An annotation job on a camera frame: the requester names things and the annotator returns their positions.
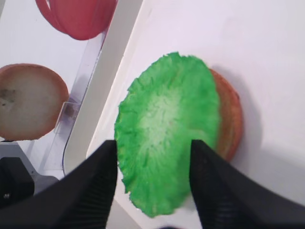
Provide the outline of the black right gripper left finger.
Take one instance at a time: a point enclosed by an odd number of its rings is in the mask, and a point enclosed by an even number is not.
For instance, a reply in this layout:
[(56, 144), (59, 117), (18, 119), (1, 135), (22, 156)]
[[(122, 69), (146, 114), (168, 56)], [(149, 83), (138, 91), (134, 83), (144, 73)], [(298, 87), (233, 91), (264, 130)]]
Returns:
[(117, 144), (107, 140), (55, 184), (0, 208), (0, 226), (3, 229), (104, 229), (117, 176)]

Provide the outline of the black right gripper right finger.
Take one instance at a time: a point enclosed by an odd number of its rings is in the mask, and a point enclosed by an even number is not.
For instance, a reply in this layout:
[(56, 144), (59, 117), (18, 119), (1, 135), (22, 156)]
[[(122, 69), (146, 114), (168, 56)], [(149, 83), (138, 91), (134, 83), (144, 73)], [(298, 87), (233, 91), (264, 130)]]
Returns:
[(304, 206), (252, 181), (192, 140), (189, 182), (204, 229), (303, 229)]

